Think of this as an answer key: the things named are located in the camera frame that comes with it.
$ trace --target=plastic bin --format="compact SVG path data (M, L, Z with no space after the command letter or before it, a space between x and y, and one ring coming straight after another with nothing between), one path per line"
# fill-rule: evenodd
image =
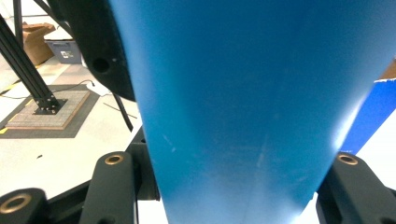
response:
M81 53L75 40L61 28L45 35L45 42L60 63L81 63Z

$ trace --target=blue panel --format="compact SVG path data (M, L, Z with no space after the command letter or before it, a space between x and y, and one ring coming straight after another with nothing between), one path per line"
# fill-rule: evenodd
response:
M340 150L356 155L395 109L396 82L375 83Z
M168 220L288 223L396 52L394 1L110 1Z

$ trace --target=floor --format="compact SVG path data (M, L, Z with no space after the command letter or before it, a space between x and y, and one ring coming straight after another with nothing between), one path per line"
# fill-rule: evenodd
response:
M90 79L89 70L81 64L61 64L51 58L37 68L45 82L71 85ZM0 91L18 78L3 58L0 59ZM6 96L28 96L19 83ZM0 97L0 119L4 119L23 99ZM123 100L134 125L130 133L113 96L98 99L75 138L0 139L0 195L15 189L40 188L52 198L92 177L96 161L112 151L123 151L141 126L137 106ZM167 223L161 202L139 202L140 223Z

